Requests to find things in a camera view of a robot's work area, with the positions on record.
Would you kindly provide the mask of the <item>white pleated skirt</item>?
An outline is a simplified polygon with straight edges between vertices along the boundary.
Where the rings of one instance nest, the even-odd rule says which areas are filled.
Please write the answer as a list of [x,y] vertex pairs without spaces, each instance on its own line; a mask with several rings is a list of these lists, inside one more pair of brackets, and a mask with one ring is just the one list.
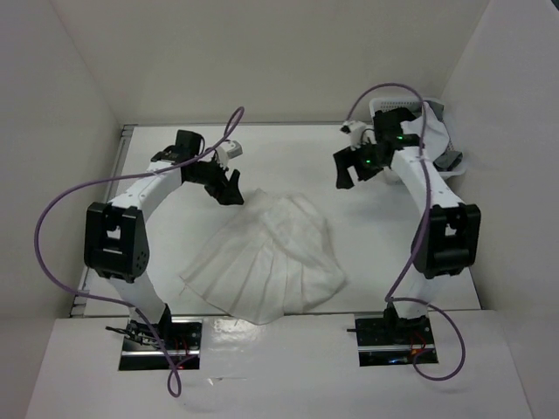
[[305,313],[346,283],[327,218],[301,193],[261,189],[180,277],[206,303],[254,325]]

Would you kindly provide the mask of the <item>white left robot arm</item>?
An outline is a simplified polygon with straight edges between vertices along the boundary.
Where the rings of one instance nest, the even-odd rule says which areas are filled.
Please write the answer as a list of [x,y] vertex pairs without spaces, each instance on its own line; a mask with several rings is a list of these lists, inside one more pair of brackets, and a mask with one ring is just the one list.
[[161,349],[175,337],[169,306],[157,295],[148,276],[150,258],[146,223],[159,205],[184,183],[204,186],[221,205],[241,205],[238,170],[230,160],[242,155],[237,141],[220,141],[208,150],[204,138],[180,130],[173,144],[156,153],[147,171],[125,192],[86,211],[86,266],[107,280],[127,304],[129,339]]

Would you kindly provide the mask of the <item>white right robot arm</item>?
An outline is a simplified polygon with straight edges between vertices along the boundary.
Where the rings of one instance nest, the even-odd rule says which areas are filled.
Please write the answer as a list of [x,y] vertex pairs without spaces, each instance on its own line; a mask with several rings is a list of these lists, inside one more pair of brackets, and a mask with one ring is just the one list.
[[[378,112],[370,123],[348,116],[348,145],[335,153],[338,189],[351,189],[385,169],[394,172],[421,213],[406,271],[418,278],[405,293],[386,294],[383,335],[401,343],[422,326],[441,283],[476,258],[481,214],[451,192],[438,173],[434,144],[445,132],[431,106]],[[235,220],[237,250],[228,273],[229,314],[262,325],[331,299],[343,282],[326,217],[300,194],[257,191]]]

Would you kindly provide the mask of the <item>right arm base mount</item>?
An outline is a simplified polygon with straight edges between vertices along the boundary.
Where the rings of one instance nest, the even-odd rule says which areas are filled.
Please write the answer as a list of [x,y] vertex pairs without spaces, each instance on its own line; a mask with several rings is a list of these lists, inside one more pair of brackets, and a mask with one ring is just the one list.
[[425,316],[396,328],[382,314],[357,315],[347,332],[355,337],[361,367],[436,364],[431,322]]

